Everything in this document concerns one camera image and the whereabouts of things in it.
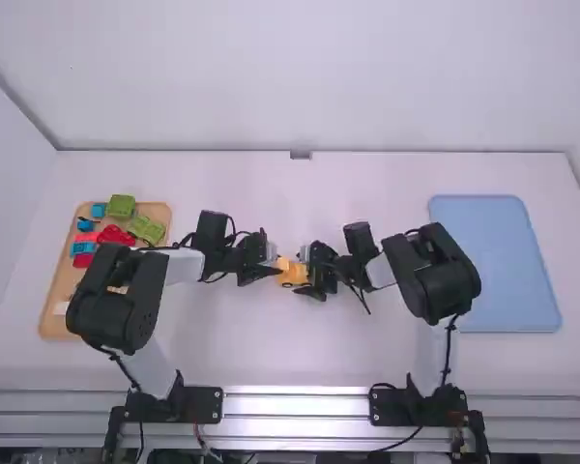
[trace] white table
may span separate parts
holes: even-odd
[[[580,452],[580,191],[564,155],[514,153],[61,155],[0,306],[0,412],[10,412],[0,414],[0,444],[17,437],[21,446],[97,446],[106,411],[121,402],[127,382],[107,359],[37,333],[74,208],[115,192],[168,202],[172,240],[194,228],[201,209],[213,209],[240,229],[264,226],[286,255],[315,239],[344,250],[341,227],[357,219],[370,221],[377,241],[427,223],[434,194],[519,196],[563,327],[457,334],[453,378],[484,410],[495,450]],[[378,381],[403,385],[407,371],[421,370],[425,325],[396,288],[368,302],[371,317],[346,291],[318,304],[271,281],[183,285],[164,294],[156,337],[188,382],[233,392],[221,425],[206,430],[220,447],[371,450],[409,430],[371,427],[364,393]],[[181,425],[146,428],[157,446],[194,445]],[[127,432],[136,446],[135,429]],[[447,433],[434,429],[401,449],[446,448]]]

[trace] robotic arm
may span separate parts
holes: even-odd
[[[67,310],[67,329],[109,356],[131,382],[125,405],[110,412],[103,463],[113,462],[124,422],[221,421],[222,389],[186,386],[153,332],[166,285],[209,282],[214,274],[231,273],[245,286],[280,273],[273,267],[276,247],[264,229],[242,233],[246,236],[234,246],[239,234],[233,227],[225,236],[228,220],[228,215],[203,211],[196,231],[173,246],[131,249],[104,244],[79,282]]]
[[[226,236],[228,222],[232,233]],[[481,285],[477,270],[445,228],[432,223],[393,235],[382,241],[382,251],[374,244],[367,222],[348,224],[343,232],[348,255],[340,256],[319,241],[301,249],[308,282],[295,293],[324,302],[342,282],[353,291],[358,288],[361,299],[363,292],[397,283],[409,310],[429,325],[451,317],[449,339],[454,319],[471,309]],[[108,355],[131,381],[125,405],[110,413],[104,463],[112,462],[126,421],[206,424],[221,420],[222,389],[186,386],[153,337],[163,288],[184,281],[210,283],[228,274],[235,274],[237,285],[245,286],[282,273],[276,260],[276,246],[264,229],[237,232],[232,217],[210,211],[200,214],[195,232],[172,246],[100,246],[72,297],[66,321],[70,332]],[[217,274],[220,277],[211,279]],[[441,387],[426,398],[410,376],[406,389],[376,384],[369,395],[372,424],[416,425],[416,433],[428,425],[458,430],[469,426],[476,432],[476,443],[484,443],[481,414],[468,411],[464,392],[446,385],[445,379],[446,374]],[[455,443],[457,451],[452,456],[461,460],[465,445],[463,440]],[[477,448],[477,454],[489,454],[486,443],[485,449]]]

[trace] light blue mat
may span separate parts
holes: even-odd
[[[429,201],[477,266],[481,294],[459,319],[461,332],[555,332],[561,326],[548,274],[524,203],[509,195],[437,195]]]

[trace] green toy block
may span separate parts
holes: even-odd
[[[154,222],[151,220],[144,230],[144,235],[140,238],[151,245],[156,245],[161,241],[164,235],[165,226],[160,222]]]
[[[132,234],[133,237],[141,239],[142,237],[144,237],[146,227],[148,227],[148,224],[150,223],[151,220],[148,219],[148,217],[136,216],[130,221],[129,225],[127,226],[127,232]]]
[[[135,198],[131,195],[112,195],[105,208],[105,214],[117,219],[128,219],[135,210]]]

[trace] cork board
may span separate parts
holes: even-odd
[[[65,313],[69,300],[73,294],[76,284],[84,277],[86,269],[73,267],[73,259],[69,256],[71,244],[76,234],[80,233],[76,227],[78,216],[85,218],[90,217],[90,207],[96,201],[88,201],[77,207],[73,215],[71,229],[65,240],[60,254],[60,259],[56,265],[54,278],[47,292],[47,299],[41,314],[39,323],[39,335],[45,340],[75,340],[79,339],[77,335],[69,333],[65,323]],[[172,211],[165,203],[160,202],[140,202],[135,204],[135,210],[140,214],[149,217],[152,220],[165,224],[166,234],[160,246],[167,244],[167,231],[169,231]],[[102,231],[106,225],[116,224],[123,230],[127,229],[128,220],[119,220],[114,217],[104,217],[100,224],[96,224],[95,231]],[[136,247],[145,247],[142,241],[137,241]]]

